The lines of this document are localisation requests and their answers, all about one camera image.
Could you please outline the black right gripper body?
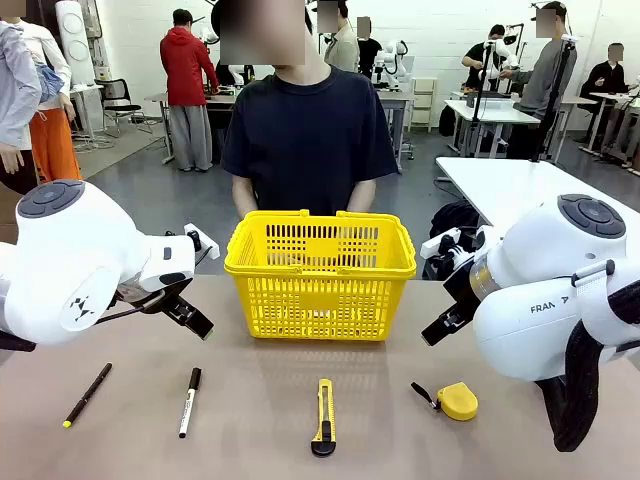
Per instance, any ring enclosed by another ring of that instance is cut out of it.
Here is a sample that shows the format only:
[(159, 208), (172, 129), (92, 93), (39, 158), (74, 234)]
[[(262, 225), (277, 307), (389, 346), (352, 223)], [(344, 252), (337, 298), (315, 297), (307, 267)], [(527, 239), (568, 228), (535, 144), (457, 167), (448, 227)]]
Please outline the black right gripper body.
[(473, 265), (473, 261), (466, 261), (444, 282), (445, 290), (454, 300), (454, 304), (446, 311), (449, 316), (456, 316), (458, 319), (472, 319), (481, 303), (471, 286)]

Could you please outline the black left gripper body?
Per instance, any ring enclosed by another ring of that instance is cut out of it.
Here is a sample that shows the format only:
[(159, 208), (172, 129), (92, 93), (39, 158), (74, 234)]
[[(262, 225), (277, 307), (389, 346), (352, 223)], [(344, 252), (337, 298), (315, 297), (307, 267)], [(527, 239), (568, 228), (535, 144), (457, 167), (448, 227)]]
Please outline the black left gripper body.
[(160, 289), (148, 292), (140, 284), (133, 282), (118, 286), (115, 299), (140, 308), (142, 313), (165, 313), (166, 315), (189, 315), (193, 307), (181, 297), (183, 290), (192, 282), (193, 277), (188, 277), (181, 272), (166, 273), (154, 277), (159, 281)]

